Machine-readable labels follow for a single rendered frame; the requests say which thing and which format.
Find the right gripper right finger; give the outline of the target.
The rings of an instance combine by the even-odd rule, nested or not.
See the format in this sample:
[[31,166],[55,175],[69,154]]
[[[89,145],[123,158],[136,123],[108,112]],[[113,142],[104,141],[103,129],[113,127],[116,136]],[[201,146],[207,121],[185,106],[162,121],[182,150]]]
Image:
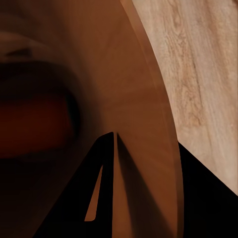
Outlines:
[[238,238],[238,196],[180,143],[183,238]]

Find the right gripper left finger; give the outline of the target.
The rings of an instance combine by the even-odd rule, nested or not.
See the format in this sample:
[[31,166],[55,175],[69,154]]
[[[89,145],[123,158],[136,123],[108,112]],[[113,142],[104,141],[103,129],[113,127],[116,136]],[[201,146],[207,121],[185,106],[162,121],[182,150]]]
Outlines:
[[[103,165],[96,218],[84,221]],[[112,238],[114,133],[99,137],[33,238]]]

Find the can of soda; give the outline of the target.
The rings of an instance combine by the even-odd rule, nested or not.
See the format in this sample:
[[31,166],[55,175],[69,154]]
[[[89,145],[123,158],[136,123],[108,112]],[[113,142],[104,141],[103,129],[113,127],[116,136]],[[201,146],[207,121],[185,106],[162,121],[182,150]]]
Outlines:
[[70,96],[53,93],[0,103],[0,160],[67,145],[78,136]]

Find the trash can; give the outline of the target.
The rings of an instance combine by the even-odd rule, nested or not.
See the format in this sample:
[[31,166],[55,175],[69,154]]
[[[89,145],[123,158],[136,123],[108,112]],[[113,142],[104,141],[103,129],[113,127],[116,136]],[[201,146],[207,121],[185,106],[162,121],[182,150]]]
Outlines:
[[[71,97],[79,136],[0,160],[0,238],[33,238],[110,132],[112,238],[183,238],[175,120],[132,0],[0,0],[0,103],[53,93]],[[96,218],[102,169],[84,221]]]

